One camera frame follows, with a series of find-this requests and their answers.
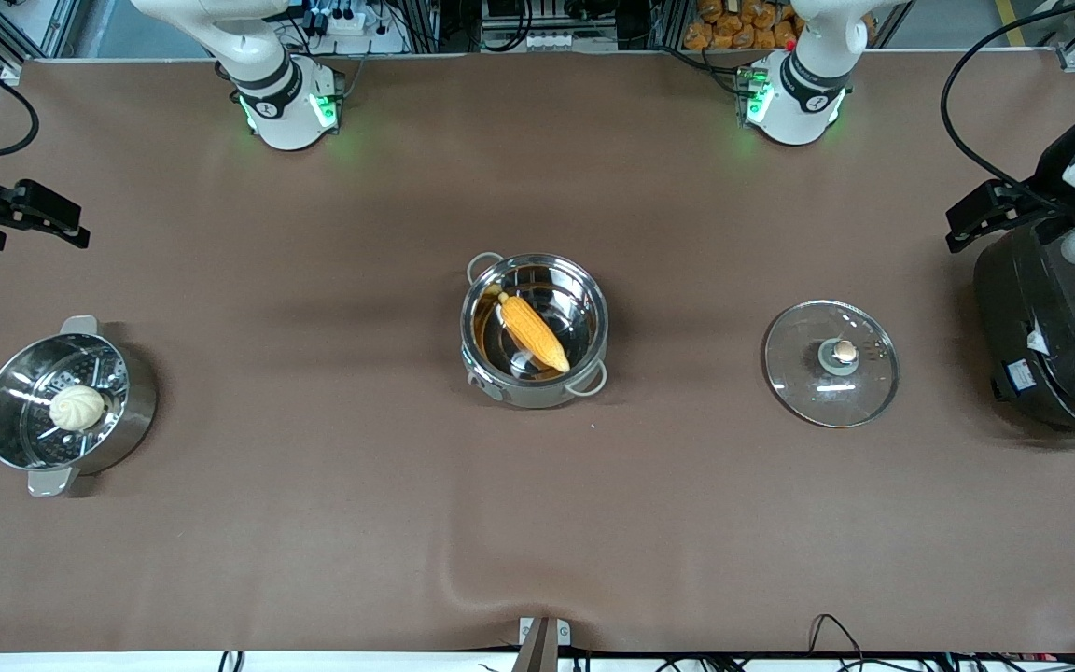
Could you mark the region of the glass pot lid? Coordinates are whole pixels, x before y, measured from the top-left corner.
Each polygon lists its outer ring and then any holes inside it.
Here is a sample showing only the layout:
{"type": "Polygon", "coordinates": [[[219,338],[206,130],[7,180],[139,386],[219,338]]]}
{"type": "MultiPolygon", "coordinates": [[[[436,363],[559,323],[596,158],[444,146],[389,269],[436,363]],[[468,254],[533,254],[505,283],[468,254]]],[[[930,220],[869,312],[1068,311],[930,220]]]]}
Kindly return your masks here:
{"type": "Polygon", "coordinates": [[[827,428],[875,420],[895,399],[895,345],[865,311],[841,301],[804,301],[765,331],[768,386],[793,415],[827,428]]]}

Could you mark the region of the yellow corn cob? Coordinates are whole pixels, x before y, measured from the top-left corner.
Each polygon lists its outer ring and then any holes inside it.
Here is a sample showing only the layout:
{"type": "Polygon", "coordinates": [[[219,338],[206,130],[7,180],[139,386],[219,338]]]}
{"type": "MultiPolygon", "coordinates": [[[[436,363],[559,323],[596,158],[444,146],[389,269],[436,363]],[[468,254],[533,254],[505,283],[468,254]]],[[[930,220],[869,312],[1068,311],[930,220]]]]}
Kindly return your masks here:
{"type": "Polygon", "coordinates": [[[524,351],[533,354],[542,364],[549,369],[567,373],[571,369],[570,360],[562,342],[555,337],[549,325],[538,314],[528,301],[520,295],[507,292],[496,294],[496,305],[499,308],[502,321],[513,341],[524,351]]]}

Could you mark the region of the stainless steel steamer pot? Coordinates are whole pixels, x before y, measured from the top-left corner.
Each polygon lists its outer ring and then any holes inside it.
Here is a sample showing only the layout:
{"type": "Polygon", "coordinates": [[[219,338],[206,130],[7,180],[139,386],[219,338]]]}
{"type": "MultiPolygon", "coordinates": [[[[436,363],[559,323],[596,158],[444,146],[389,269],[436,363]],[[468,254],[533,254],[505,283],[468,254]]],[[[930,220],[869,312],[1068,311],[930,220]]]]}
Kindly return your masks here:
{"type": "Polygon", "coordinates": [[[94,315],[69,317],[0,369],[0,463],[25,473],[31,497],[71,494],[77,478],[137,451],[158,400],[148,363],[111,340],[94,315]],[[72,385],[97,388],[108,400],[102,420],[84,431],[58,429],[49,418],[52,397],[72,385]]]}

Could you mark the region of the stainless steel cooking pot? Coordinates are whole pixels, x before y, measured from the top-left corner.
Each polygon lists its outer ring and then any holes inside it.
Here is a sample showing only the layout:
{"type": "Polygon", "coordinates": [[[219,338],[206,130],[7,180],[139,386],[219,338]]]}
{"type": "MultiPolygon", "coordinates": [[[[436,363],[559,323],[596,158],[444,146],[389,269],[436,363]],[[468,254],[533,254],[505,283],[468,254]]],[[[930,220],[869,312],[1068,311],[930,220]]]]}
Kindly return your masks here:
{"type": "Polygon", "coordinates": [[[460,315],[467,382],[512,408],[550,409],[588,399],[608,383],[610,311],[580,264],[553,254],[504,257],[483,252],[467,263],[460,315]],[[562,342],[571,369],[542,364],[511,339],[496,294],[520,295],[562,342]]]}

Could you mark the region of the black rice cooker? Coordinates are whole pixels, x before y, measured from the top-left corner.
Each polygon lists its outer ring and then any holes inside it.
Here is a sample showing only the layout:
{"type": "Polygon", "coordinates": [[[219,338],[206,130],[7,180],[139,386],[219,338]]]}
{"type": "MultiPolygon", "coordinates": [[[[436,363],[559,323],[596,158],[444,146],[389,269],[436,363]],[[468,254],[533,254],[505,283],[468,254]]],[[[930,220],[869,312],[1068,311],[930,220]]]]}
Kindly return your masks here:
{"type": "Polygon", "coordinates": [[[974,263],[973,289],[997,399],[1075,431],[1075,232],[1049,244],[1029,227],[1004,233],[974,263]]]}

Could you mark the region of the white steamed bun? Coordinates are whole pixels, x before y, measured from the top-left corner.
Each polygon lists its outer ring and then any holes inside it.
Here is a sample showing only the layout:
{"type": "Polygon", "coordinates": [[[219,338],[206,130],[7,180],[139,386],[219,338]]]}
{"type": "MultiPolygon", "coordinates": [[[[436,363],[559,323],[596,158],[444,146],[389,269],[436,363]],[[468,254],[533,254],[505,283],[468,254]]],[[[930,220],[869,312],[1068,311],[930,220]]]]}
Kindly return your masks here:
{"type": "Polygon", "coordinates": [[[97,388],[72,385],[51,399],[52,424],[64,431],[84,431],[97,425],[108,413],[108,400],[97,388]]]}

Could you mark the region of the bag of orange bread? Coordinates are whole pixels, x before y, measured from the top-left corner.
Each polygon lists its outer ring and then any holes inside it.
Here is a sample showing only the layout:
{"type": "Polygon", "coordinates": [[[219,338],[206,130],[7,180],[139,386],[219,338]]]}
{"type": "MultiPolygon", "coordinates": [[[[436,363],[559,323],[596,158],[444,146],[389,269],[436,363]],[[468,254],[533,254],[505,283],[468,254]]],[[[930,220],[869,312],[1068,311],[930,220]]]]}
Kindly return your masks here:
{"type": "Polygon", "coordinates": [[[691,0],[685,51],[790,49],[806,22],[789,0],[691,0]]]}

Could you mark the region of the white power strip with plugs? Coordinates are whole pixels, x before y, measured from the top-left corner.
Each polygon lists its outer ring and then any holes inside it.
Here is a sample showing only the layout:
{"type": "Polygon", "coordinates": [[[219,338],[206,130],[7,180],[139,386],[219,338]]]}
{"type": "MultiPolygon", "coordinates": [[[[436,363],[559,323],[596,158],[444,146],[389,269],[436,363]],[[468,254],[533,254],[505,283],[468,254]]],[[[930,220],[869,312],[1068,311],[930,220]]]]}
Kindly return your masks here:
{"type": "Polygon", "coordinates": [[[318,35],[369,35],[377,26],[366,0],[315,0],[310,18],[318,35]]]}

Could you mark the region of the brown table mat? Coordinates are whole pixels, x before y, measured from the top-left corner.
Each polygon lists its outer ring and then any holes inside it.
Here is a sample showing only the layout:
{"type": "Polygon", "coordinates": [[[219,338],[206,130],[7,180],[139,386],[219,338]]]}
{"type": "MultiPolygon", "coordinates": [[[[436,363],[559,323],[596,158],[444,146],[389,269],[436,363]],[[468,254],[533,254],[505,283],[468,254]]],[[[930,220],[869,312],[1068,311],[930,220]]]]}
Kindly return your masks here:
{"type": "Polygon", "coordinates": [[[94,315],[152,367],[144,441],[71,494],[0,463],[0,650],[462,650],[524,616],[593,650],[1075,650],[1075,435],[997,404],[981,182],[944,135],[954,52],[872,52],[809,147],[739,127],[664,55],[371,61],[342,130],[250,135],[207,63],[29,63],[0,159],[76,201],[86,251],[14,233],[0,369],[94,315]],[[608,383],[559,408],[469,385],[483,252],[601,286],[608,383]],[[895,345],[878,418],[768,386],[782,311],[895,345]]]}

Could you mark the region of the long white power strip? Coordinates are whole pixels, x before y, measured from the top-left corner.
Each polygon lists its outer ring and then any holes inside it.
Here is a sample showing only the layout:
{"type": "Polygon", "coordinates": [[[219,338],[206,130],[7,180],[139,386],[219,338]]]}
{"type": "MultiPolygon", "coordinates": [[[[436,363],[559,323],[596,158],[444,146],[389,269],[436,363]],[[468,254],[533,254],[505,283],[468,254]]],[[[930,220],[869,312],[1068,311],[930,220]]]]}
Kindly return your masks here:
{"type": "Polygon", "coordinates": [[[526,35],[521,45],[526,52],[615,52],[616,35],[601,31],[535,31],[526,35]]]}

